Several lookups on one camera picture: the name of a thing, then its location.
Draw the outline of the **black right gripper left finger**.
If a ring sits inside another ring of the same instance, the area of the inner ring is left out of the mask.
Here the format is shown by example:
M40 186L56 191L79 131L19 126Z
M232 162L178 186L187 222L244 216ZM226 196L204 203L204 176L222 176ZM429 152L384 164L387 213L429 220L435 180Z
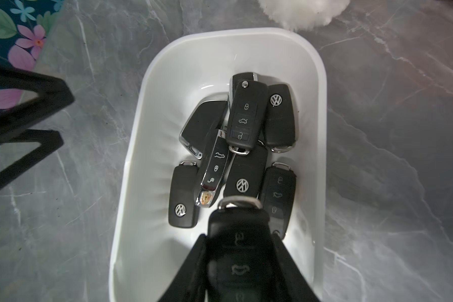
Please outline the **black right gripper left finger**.
M201 234L159 301L204 302L207 280L206 264L207 237L205 234Z

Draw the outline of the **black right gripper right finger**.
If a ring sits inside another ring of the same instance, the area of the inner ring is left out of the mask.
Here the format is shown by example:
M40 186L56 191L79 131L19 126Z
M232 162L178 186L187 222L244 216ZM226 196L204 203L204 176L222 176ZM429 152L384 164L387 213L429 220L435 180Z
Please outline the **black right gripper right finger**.
M285 301L317 301L319 298L309 286L278 234L271 235L275 262L279 268L279 289Z

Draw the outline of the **black key pair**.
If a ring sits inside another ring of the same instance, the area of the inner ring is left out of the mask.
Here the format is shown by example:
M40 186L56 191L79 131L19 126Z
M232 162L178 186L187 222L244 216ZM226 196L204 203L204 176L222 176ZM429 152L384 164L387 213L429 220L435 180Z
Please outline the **black key pair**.
M195 161L182 161L174 168L168 209L168 222L172 227L192 229L198 222L199 208L193 195L197 173Z
M265 170L259 199L269 215L271 233L286 236L293 211L297 176L285 163L274 162Z

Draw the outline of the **black chrome key lowest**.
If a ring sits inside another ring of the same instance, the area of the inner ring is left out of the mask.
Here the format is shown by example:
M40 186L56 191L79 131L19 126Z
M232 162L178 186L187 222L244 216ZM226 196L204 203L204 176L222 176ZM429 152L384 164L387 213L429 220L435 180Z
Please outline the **black chrome key lowest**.
M210 208L214 205L231 158L226 132L213 129L207 136L206 148L196 176L193 191L196 206Z

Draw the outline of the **black shield-shaped car key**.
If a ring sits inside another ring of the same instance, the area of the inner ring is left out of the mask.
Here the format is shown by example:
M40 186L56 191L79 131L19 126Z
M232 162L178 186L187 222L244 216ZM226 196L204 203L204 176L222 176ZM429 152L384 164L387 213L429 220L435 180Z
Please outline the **black shield-shaped car key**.
M181 130L179 141L198 160L203 157L210 131L223 125L228 107L227 100L204 99L198 103Z

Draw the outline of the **black flip key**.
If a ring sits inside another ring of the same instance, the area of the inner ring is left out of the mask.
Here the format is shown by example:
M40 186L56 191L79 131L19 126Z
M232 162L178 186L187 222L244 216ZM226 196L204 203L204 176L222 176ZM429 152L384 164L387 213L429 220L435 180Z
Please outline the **black flip key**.
M226 131L231 152L246 156L260 136L268 106L268 86L258 81L244 80L235 92Z

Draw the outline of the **white storage tray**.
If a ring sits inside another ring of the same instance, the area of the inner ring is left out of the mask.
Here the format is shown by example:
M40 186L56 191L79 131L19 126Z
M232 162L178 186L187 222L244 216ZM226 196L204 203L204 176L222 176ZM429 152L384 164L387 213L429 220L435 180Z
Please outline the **white storage tray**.
M198 224L167 221L174 168L191 154L179 134L197 104L229 91L230 78L255 72L266 83L288 84L296 110L296 145L276 154L297 175L284 245L317 295L323 291L327 162L327 77L314 46L280 28L248 28L184 36L159 52L144 75L125 159L109 265L111 301L157 301L197 237Z

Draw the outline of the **white plush bear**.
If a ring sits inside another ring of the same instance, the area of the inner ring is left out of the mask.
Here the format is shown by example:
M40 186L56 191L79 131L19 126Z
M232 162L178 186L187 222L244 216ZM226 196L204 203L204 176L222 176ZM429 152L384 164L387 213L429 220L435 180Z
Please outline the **white plush bear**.
M270 20L290 31L327 26L349 5L350 0L259 0Z

